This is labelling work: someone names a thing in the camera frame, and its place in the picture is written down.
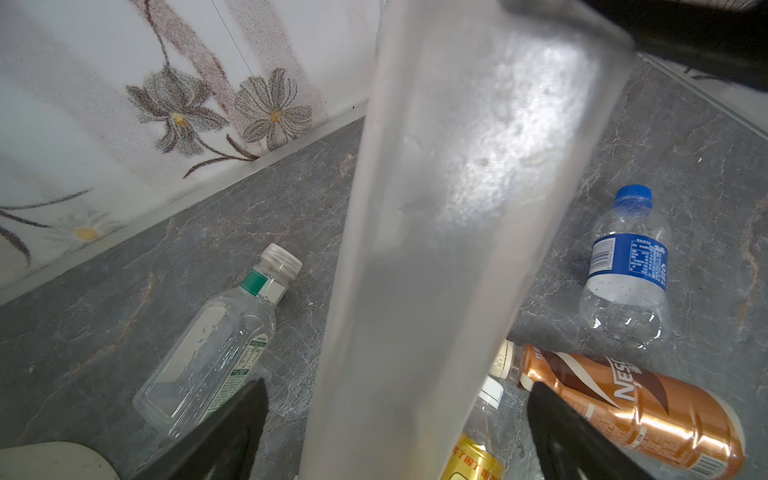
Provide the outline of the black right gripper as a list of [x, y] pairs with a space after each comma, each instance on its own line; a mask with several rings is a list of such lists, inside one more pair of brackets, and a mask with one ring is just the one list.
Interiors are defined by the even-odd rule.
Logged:
[[503, 9], [533, 49], [545, 41], [572, 47], [583, 71], [618, 78], [640, 52], [767, 89], [764, 1], [741, 9], [674, 1], [506, 1]]

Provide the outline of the yellow red tea bottle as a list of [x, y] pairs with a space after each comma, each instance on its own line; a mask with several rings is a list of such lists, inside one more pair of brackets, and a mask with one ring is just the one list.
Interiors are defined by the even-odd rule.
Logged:
[[499, 459], [497, 426], [503, 386], [488, 376], [441, 475], [442, 480], [499, 480], [505, 467]]

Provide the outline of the clear green-band square bottle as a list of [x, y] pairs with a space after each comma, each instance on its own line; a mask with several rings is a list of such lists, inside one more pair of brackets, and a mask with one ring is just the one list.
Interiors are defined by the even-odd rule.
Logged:
[[302, 262], [277, 244], [231, 289], [207, 300], [133, 399], [169, 438], [191, 432], [244, 385], [276, 330], [276, 307]]

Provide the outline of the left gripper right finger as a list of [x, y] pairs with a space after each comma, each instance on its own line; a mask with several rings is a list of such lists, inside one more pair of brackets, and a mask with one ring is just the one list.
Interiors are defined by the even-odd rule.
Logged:
[[546, 384], [533, 384], [526, 412], [546, 480], [650, 477]]

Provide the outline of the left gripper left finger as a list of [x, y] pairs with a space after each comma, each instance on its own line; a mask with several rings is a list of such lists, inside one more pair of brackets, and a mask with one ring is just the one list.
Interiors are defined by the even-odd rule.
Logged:
[[248, 479], [268, 412], [265, 381], [250, 381], [137, 477]]

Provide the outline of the blue-label water bottle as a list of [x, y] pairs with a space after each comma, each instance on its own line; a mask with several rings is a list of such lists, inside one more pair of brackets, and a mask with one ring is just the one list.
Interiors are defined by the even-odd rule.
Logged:
[[594, 224], [579, 314], [611, 342], [645, 349], [671, 328], [667, 295], [672, 229], [654, 209], [652, 190], [621, 187]]

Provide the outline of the frosted square bottle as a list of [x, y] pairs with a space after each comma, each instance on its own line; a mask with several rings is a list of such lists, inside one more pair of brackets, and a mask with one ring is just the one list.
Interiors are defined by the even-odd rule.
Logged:
[[581, 1], [392, 1], [299, 477], [436, 479], [633, 64]]

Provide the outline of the copper Nescafe bottle right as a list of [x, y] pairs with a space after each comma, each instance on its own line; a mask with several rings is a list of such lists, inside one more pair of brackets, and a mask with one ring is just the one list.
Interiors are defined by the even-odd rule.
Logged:
[[614, 444], [703, 479], [732, 479], [746, 458], [735, 410], [706, 389], [601, 356], [504, 341], [493, 377], [550, 387]]

